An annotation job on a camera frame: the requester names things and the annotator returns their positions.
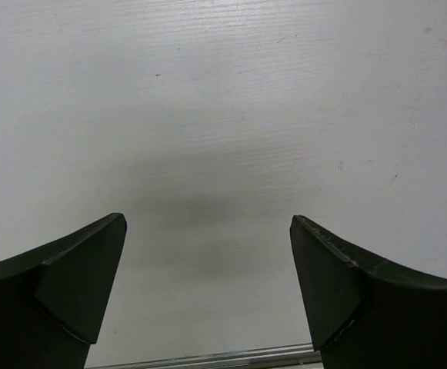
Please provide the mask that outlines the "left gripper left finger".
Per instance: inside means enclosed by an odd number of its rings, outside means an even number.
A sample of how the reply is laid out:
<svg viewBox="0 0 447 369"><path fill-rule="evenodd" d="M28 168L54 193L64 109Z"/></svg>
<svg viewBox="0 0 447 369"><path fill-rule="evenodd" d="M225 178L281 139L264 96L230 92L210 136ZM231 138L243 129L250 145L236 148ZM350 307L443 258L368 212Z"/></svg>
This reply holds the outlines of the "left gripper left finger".
<svg viewBox="0 0 447 369"><path fill-rule="evenodd" d="M111 213L0 261L0 368L83 368L96 344L127 233Z"/></svg>

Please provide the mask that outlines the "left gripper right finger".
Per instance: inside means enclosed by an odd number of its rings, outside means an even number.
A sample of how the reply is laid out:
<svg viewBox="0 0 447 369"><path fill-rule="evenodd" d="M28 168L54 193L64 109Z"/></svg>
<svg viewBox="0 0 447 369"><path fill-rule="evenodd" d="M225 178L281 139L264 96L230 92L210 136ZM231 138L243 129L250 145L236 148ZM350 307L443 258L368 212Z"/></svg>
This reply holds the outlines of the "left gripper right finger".
<svg viewBox="0 0 447 369"><path fill-rule="evenodd" d="M296 215L292 254L326 368L447 368L447 279L397 264Z"/></svg>

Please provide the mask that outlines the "aluminium rail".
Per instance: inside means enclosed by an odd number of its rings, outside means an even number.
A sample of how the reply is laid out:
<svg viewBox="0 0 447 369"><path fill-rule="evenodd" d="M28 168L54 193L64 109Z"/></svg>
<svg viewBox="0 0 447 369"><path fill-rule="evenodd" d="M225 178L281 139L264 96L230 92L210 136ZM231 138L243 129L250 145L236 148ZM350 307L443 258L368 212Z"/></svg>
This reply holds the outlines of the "aluminium rail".
<svg viewBox="0 0 447 369"><path fill-rule="evenodd" d="M98 366L98 368L274 368L322 363L311 344L175 357L155 361Z"/></svg>

